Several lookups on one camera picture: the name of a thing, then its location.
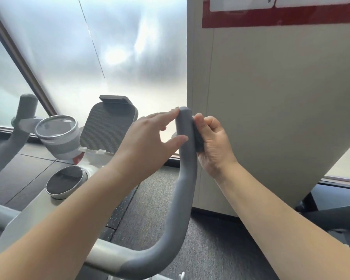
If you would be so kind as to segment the black machine base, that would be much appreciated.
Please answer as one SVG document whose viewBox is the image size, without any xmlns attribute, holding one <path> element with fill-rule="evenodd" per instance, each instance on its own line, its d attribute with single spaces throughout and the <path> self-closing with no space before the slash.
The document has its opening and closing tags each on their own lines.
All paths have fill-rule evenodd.
<svg viewBox="0 0 350 280">
<path fill-rule="evenodd" d="M 330 235 L 350 244 L 350 185 L 321 181 L 295 210 Z"/>
</svg>

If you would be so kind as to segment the white paper sheet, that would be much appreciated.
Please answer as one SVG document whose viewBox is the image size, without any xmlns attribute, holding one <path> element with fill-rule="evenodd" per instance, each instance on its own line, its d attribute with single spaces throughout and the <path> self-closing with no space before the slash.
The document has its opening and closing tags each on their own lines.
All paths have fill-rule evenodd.
<svg viewBox="0 0 350 280">
<path fill-rule="evenodd" d="M 345 5 L 350 4 L 350 0 L 276 0 L 276 8 L 291 7 L 311 7 L 325 5 Z"/>
<path fill-rule="evenodd" d="M 270 9 L 275 0 L 210 0 L 210 11 L 243 11 L 256 9 Z"/>
</svg>

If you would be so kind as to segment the person's left hand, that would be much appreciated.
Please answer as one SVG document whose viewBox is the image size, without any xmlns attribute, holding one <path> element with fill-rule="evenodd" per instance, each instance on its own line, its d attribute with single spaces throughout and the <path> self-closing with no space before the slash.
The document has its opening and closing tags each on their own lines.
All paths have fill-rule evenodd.
<svg viewBox="0 0 350 280">
<path fill-rule="evenodd" d="M 135 121 L 126 133 L 112 160 L 124 181 L 137 185 L 155 173 L 170 157 L 162 150 L 160 132 L 180 113 L 176 107 L 168 112 L 151 114 Z"/>
</svg>

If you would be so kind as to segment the person's left forearm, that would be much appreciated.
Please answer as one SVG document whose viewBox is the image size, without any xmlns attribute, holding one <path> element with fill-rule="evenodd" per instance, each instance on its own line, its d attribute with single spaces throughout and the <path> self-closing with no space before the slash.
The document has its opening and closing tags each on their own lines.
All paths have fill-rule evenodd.
<svg viewBox="0 0 350 280">
<path fill-rule="evenodd" d="M 0 253 L 0 280 L 74 280 L 114 208 L 154 171 L 115 157 Z"/>
</svg>

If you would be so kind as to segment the dark grey wiping pad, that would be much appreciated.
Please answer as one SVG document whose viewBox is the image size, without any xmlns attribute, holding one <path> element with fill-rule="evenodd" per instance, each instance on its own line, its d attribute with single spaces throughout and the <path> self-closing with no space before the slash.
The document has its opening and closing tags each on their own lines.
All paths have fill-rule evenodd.
<svg viewBox="0 0 350 280">
<path fill-rule="evenodd" d="M 196 126 L 195 120 L 193 120 L 193 132 L 194 132 L 194 140 L 195 140 L 195 150 L 196 153 L 204 152 L 204 140 L 198 128 Z"/>
</svg>

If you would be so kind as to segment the frosted glass window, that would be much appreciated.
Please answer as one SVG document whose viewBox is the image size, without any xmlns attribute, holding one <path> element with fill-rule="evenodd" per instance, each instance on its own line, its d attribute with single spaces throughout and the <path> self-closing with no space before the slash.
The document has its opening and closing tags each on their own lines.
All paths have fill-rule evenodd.
<svg viewBox="0 0 350 280">
<path fill-rule="evenodd" d="M 187 105 L 187 0 L 0 0 L 0 20 L 57 114 L 100 95 L 139 117 Z"/>
</svg>

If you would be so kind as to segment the person's right forearm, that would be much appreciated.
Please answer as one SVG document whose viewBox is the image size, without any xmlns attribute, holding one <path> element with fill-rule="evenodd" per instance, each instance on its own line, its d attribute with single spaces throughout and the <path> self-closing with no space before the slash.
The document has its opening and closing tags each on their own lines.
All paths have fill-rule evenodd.
<svg viewBox="0 0 350 280">
<path fill-rule="evenodd" d="M 215 181 L 280 280 L 350 280 L 350 248 L 237 162 L 221 164 Z"/>
</svg>

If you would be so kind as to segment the round white bike display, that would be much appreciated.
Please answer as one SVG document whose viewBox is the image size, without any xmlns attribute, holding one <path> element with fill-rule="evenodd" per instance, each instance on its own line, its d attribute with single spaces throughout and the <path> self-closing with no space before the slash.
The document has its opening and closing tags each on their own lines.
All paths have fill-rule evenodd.
<svg viewBox="0 0 350 280">
<path fill-rule="evenodd" d="M 67 115 L 56 115 L 39 121 L 35 134 L 58 160 L 72 160 L 82 152 L 78 121 Z"/>
</svg>

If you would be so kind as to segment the round black silver knob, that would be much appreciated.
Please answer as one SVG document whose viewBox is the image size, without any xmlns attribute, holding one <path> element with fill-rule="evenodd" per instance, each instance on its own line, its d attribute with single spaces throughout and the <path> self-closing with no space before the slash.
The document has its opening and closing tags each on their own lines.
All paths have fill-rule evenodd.
<svg viewBox="0 0 350 280">
<path fill-rule="evenodd" d="M 46 192 L 56 200 L 63 200 L 74 193 L 88 179 L 87 172 L 77 165 L 56 172 L 46 184 Z"/>
</svg>

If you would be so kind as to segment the white exercise bike frame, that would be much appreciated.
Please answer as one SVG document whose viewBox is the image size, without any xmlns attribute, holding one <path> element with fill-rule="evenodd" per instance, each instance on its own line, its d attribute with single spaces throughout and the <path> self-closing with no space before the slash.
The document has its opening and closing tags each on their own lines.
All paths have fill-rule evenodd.
<svg viewBox="0 0 350 280">
<path fill-rule="evenodd" d="M 175 136 L 177 136 L 177 129 L 174 120 L 167 125 L 164 131 L 160 132 L 160 138 L 162 142 L 167 142 Z M 80 162 L 80 167 L 87 172 L 88 179 L 112 162 L 114 158 L 114 156 L 105 154 L 105 151 L 103 151 L 103 154 L 98 154 L 96 151 L 87 149 L 86 152 L 85 157 Z M 46 189 L 43 189 L 21 212 L 0 205 L 0 228 L 4 228 L 0 237 L 0 253 L 43 221 L 66 199 L 53 199 L 46 192 Z M 108 276 L 115 276 L 115 273 L 119 272 L 124 263 L 133 259 L 134 251 L 136 250 L 121 247 L 103 239 L 97 239 L 75 279 L 107 280 Z"/>
</svg>

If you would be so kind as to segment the grey curved handlebar grip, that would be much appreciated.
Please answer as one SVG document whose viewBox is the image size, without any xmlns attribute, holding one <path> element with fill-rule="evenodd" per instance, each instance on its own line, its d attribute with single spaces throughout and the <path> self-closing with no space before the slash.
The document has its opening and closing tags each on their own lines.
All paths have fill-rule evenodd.
<svg viewBox="0 0 350 280">
<path fill-rule="evenodd" d="M 187 234 L 197 180 L 197 155 L 192 112 L 180 107 L 175 119 L 177 135 L 188 137 L 179 148 L 179 177 L 163 235 L 151 248 L 134 251 L 133 259 L 124 263 L 115 277 L 124 280 L 143 280 L 162 272 L 176 258 Z"/>
<path fill-rule="evenodd" d="M 38 99 L 33 94 L 23 94 L 19 100 L 16 117 L 12 120 L 14 129 L 10 138 L 0 145 L 0 172 L 17 155 L 34 133 L 41 118 L 35 116 Z"/>
</svg>

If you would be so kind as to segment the brown window frame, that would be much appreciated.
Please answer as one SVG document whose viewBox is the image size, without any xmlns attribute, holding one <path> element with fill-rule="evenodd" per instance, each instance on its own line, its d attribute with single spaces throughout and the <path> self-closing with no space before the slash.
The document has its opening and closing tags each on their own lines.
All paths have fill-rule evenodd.
<svg viewBox="0 0 350 280">
<path fill-rule="evenodd" d="M 49 116 L 57 115 L 58 112 L 48 98 L 43 85 L 39 82 L 35 73 L 28 65 L 1 18 L 0 42 L 47 114 Z"/>
</svg>

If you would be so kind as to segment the person's right hand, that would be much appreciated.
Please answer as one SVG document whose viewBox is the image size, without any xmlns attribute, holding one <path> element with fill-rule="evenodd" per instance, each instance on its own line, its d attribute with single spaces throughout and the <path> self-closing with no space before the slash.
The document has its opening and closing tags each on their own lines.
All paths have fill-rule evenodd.
<svg viewBox="0 0 350 280">
<path fill-rule="evenodd" d="M 203 169 L 220 185 L 228 179 L 232 170 L 239 167 L 239 163 L 218 119 L 213 116 L 204 118 L 208 124 L 208 137 L 203 137 L 204 152 L 197 155 Z"/>
</svg>

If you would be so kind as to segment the red poster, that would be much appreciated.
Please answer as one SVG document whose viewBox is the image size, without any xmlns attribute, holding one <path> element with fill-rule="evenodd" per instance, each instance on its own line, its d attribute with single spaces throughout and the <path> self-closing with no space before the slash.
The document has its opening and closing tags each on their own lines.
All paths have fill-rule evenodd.
<svg viewBox="0 0 350 280">
<path fill-rule="evenodd" d="M 202 28 L 350 24 L 350 4 L 221 12 L 209 6 L 210 0 L 204 0 Z"/>
</svg>

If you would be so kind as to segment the grey tablet holder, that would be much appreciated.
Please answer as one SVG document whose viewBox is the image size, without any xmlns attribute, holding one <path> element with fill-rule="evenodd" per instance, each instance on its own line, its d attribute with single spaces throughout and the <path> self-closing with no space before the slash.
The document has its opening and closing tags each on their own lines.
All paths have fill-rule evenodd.
<svg viewBox="0 0 350 280">
<path fill-rule="evenodd" d="M 115 153 L 126 132 L 138 118 L 137 108 L 126 96 L 100 95 L 85 122 L 80 146 Z"/>
</svg>

